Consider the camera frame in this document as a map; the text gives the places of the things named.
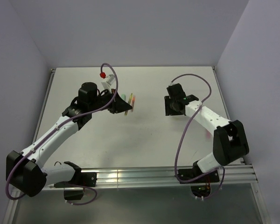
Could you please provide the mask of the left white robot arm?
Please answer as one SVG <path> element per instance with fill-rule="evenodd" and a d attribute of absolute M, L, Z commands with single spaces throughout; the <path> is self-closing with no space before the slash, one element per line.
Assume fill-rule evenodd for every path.
<path fill-rule="evenodd" d="M 82 180 L 81 168 L 69 161 L 53 169 L 44 169 L 50 156 L 72 135 L 91 120 L 94 112 L 108 110 L 112 114 L 131 110 L 116 89 L 98 93 L 95 83 L 83 83 L 70 106 L 42 137 L 21 152 L 12 151 L 6 159 L 6 193 L 12 185 L 29 197 L 34 197 L 51 184 L 66 182 L 77 186 Z"/>

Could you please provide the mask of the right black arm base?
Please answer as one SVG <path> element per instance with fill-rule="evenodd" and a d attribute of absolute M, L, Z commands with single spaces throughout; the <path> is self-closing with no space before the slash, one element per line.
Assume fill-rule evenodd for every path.
<path fill-rule="evenodd" d="M 199 198 L 208 197 L 211 194 L 211 184 L 219 183 L 220 178 L 218 171 L 211 173 L 202 173 L 199 167 L 181 168 L 177 170 L 177 177 L 180 179 L 179 183 L 183 184 L 185 181 L 191 180 L 195 186 L 190 186 L 194 196 Z"/>

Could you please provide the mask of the orange thin pen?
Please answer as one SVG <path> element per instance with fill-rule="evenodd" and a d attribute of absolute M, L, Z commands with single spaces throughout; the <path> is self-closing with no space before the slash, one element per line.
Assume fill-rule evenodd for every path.
<path fill-rule="evenodd" d="M 135 98 L 136 98 L 135 95 L 133 95 L 132 101 L 131 101 L 131 106 L 132 106 L 131 112 L 133 112 L 133 110 L 134 110 Z"/>

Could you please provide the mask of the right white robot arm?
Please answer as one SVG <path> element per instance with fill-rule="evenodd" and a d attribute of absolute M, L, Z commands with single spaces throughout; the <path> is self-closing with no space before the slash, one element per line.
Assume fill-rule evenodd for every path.
<path fill-rule="evenodd" d="M 196 96 L 187 96 L 180 84 L 170 85 L 167 91 L 168 95 L 164 97 L 165 115 L 189 117 L 176 152 L 175 168 L 186 131 L 193 120 L 204 127 L 213 138 L 212 152 L 193 164 L 192 173 L 196 181 L 203 182 L 210 171 L 249 154 L 245 129 L 239 120 L 231 121 L 218 115 Z"/>

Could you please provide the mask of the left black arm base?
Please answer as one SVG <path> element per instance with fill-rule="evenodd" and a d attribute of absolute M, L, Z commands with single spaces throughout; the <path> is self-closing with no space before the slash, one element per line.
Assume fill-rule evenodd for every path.
<path fill-rule="evenodd" d="M 81 201 L 83 196 L 86 196 L 86 189 L 88 189 L 94 193 L 93 198 L 90 200 L 90 203 L 93 202 L 98 195 L 97 191 L 93 188 L 96 186 L 96 181 L 96 172 L 82 172 L 77 180 L 70 182 L 55 183 L 54 188 L 82 188 L 78 190 L 64 190 L 63 197 L 67 202 L 70 201 L 74 204 L 86 204 L 86 202 L 76 203 L 75 201 Z"/>

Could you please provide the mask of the olive yellow pen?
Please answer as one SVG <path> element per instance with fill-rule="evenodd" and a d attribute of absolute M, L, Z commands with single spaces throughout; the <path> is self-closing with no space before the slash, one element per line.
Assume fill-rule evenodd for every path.
<path fill-rule="evenodd" d="M 129 104 L 129 105 L 131 105 L 132 99 L 133 99 L 133 93 L 130 94 L 130 97 L 129 97 L 129 100 L 128 100 L 128 104 Z"/>

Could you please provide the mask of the pink highlighter pen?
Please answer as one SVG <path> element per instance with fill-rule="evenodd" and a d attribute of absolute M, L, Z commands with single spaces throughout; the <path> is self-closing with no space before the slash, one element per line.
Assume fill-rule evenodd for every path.
<path fill-rule="evenodd" d="M 211 133 L 207 130 L 206 130 L 206 133 L 205 133 L 205 138 L 206 138 L 206 140 L 210 140 L 212 138 Z"/>

